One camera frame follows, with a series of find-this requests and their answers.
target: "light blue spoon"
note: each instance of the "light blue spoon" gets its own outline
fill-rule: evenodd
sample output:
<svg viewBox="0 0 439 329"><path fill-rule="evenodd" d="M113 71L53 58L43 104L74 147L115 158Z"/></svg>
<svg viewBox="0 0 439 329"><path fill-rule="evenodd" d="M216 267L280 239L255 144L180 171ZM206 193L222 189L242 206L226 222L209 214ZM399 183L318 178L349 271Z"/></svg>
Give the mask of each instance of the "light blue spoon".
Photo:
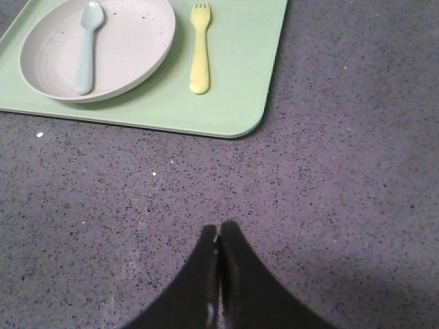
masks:
<svg viewBox="0 0 439 329"><path fill-rule="evenodd" d="M85 29L84 40L78 72L76 76L75 92L86 95L91 92L94 83L93 50L95 44L95 31L104 22L104 10L96 1L90 1L82 13L81 26Z"/></svg>

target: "yellow fork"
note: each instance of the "yellow fork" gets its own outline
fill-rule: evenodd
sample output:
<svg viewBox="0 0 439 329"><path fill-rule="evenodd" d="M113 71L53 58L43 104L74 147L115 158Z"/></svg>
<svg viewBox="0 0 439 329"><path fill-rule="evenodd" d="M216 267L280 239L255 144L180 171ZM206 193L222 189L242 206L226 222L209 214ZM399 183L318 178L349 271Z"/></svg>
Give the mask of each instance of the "yellow fork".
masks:
<svg viewBox="0 0 439 329"><path fill-rule="evenodd" d="M195 51L189 87L195 94L203 94L209 89L206 31L210 20L211 9L208 3L198 3L192 7L191 22L195 28Z"/></svg>

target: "white plate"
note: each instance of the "white plate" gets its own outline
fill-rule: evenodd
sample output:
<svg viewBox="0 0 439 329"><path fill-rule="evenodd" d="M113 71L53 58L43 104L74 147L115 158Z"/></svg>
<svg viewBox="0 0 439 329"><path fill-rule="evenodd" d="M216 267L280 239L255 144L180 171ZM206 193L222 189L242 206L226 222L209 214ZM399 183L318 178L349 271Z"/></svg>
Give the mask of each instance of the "white plate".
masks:
<svg viewBox="0 0 439 329"><path fill-rule="evenodd" d="M75 93L88 0L68 0L29 33L20 57L24 80L39 93L78 103L108 99L139 85L165 59L176 18L166 0L100 0L105 22L96 33L95 86Z"/></svg>

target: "gray floor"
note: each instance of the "gray floor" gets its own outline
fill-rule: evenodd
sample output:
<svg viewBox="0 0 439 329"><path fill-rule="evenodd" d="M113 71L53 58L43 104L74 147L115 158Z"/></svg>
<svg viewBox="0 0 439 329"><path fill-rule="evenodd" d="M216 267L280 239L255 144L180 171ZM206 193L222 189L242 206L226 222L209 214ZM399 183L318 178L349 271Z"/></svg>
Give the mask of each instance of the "gray floor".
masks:
<svg viewBox="0 0 439 329"><path fill-rule="evenodd" d="M227 219L337 327L437 328L438 77L438 1L295 0L238 140L0 113L0 328L119 328Z"/></svg>

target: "light green tray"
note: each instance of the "light green tray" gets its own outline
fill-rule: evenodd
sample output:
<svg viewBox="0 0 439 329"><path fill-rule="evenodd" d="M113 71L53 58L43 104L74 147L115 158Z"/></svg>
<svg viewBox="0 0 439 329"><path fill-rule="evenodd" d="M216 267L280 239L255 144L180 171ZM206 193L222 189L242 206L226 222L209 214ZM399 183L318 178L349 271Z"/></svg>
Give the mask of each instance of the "light green tray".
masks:
<svg viewBox="0 0 439 329"><path fill-rule="evenodd" d="M10 112L234 138L260 122L287 0L210 0L211 89L189 90L196 0L170 0L177 28L161 67L142 85L106 101L62 103L21 79L19 54L33 26L63 0L29 0L0 40L0 108Z"/></svg>

